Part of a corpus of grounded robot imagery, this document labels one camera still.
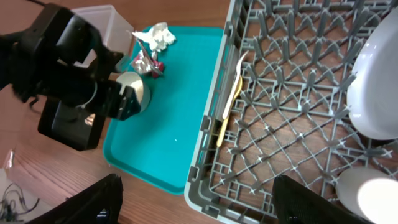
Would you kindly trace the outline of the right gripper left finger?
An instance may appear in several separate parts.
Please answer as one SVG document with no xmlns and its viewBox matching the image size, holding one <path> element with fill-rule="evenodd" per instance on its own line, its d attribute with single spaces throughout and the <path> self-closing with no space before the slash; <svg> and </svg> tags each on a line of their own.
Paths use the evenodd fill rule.
<svg viewBox="0 0 398 224">
<path fill-rule="evenodd" d="M 122 179 L 109 174 L 30 223 L 113 224 L 118 222 L 122 204 Z"/>
</svg>

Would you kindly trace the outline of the grey bowl with rice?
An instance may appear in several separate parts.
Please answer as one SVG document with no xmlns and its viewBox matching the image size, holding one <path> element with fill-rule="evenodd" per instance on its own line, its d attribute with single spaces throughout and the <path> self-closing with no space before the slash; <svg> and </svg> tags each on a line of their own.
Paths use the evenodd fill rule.
<svg viewBox="0 0 398 224">
<path fill-rule="evenodd" d="M 121 84 L 120 95 L 124 93 L 127 87 L 134 90 L 136 100 L 140 106 L 138 113 L 143 112 L 150 102 L 151 93 L 141 76 L 136 72 L 125 72 L 121 74 L 116 81 Z"/>
</svg>

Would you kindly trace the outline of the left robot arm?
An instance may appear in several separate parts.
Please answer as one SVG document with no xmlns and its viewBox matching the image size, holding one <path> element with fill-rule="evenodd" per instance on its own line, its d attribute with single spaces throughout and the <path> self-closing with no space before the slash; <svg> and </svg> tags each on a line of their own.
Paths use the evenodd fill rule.
<svg viewBox="0 0 398 224">
<path fill-rule="evenodd" d="M 123 55 L 89 22 L 46 4 L 30 27 L 1 36 L 1 87 L 23 103 L 44 95 L 71 108 L 124 121 L 141 111 L 137 92 L 110 80 Z"/>
</svg>

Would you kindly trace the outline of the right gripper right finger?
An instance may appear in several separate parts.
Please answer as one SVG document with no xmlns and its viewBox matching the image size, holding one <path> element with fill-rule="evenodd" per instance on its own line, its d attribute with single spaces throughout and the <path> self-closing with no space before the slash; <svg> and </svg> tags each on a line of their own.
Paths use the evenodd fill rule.
<svg viewBox="0 0 398 224">
<path fill-rule="evenodd" d="M 280 175 L 275 178 L 272 194 L 272 203 L 279 223 L 368 223 L 367 220 L 333 205 L 287 175 Z"/>
</svg>

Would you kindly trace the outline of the grey round plate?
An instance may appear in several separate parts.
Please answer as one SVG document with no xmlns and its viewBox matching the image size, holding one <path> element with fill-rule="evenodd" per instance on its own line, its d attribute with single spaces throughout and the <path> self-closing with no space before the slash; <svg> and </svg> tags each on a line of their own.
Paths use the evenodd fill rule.
<svg viewBox="0 0 398 224">
<path fill-rule="evenodd" d="M 352 69 L 347 90 L 349 118 L 364 136 L 397 137 L 397 9 L 376 27 Z"/>
</svg>

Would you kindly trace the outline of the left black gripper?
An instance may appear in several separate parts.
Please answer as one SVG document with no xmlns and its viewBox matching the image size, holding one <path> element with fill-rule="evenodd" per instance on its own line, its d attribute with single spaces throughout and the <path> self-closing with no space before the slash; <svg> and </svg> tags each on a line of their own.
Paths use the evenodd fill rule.
<svg viewBox="0 0 398 224">
<path fill-rule="evenodd" d="M 96 80 L 78 75 L 58 77 L 59 100 L 70 108 L 124 121 L 141 111 L 133 87 L 125 87 L 115 80 Z"/>
</svg>

